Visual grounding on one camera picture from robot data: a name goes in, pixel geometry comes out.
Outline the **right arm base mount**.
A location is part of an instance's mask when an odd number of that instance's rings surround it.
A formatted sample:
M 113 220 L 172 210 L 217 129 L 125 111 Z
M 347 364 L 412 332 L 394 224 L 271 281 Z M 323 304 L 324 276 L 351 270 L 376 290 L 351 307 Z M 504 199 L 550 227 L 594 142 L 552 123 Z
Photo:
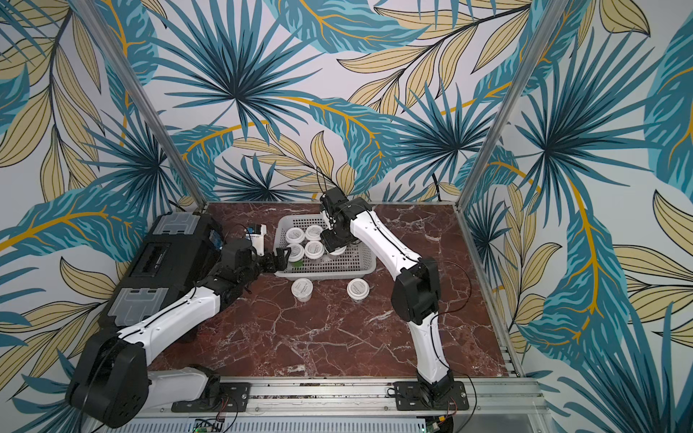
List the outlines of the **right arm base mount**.
M 465 411 L 470 408 L 463 382 L 452 373 L 429 384 L 420 375 L 416 381 L 394 382 L 386 395 L 395 399 L 398 411 Z

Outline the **yogurt cup green label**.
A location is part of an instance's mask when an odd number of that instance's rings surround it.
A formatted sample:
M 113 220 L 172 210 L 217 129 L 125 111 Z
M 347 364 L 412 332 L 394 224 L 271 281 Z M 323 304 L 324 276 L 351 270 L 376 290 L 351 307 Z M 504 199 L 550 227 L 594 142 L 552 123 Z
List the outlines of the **yogurt cup green label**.
M 311 225 L 311 226 L 307 227 L 304 231 L 305 239 L 308 242 L 320 242 L 322 232 L 323 232 L 323 227 L 321 227 L 319 225 Z

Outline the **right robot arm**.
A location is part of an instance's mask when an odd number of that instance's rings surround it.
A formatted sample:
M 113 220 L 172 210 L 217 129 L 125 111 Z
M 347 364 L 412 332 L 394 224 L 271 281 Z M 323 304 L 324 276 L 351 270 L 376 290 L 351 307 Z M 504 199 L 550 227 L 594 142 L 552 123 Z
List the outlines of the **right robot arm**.
M 407 247 L 362 198 L 348 198 L 340 189 L 321 195 L 321 216 L 327 228 L 321 242 L 329 252 L 360 242 L 373 252 L 393 278 L 391 303 L 407 323 L 417 359 L 419 401 L 433 408 L 453 390 L 455 377 L 440 339 L 440 273 L 437 262 Z

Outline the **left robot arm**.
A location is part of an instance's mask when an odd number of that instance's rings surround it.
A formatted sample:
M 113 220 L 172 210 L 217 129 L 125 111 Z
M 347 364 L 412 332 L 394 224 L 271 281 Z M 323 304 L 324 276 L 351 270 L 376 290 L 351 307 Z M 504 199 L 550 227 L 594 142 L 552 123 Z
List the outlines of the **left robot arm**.
M 65 393 L 66 404 L 110 428 L 162 405 L 221 410 L 230 398 L 209 368 L 151 373 L 148 367 L 184 334 L 230 306 L 261 274 L 285 270 L 290 256 L 288 247 L 260 255 L 247 238 L 224 245 L 209 272 L 171 306 L 131 327 L 102 330 L 88 340 Z

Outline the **yogurt cup white lid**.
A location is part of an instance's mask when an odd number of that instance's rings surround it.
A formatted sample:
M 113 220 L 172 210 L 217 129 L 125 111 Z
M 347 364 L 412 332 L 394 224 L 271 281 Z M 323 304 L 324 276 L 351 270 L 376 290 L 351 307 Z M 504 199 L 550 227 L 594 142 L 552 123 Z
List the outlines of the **yogurt cup white lid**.
M 284 236 L 288 244 L 302 244 L 305 241 L 305 232 L 299 227 L 291 227 L 286 230 Z

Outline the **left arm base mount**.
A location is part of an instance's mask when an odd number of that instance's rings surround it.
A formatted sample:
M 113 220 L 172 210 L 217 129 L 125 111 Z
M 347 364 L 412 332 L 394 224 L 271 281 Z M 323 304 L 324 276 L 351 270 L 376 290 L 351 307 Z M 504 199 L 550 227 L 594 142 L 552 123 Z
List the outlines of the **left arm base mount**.
M 250 382 L 225 382 L 218 373 L 207 376 L 208 383 L 203 388 L 200 397 L 187 398 L 173 402 L 171 411 L 184 412 L 245 412 L 249 394 Z

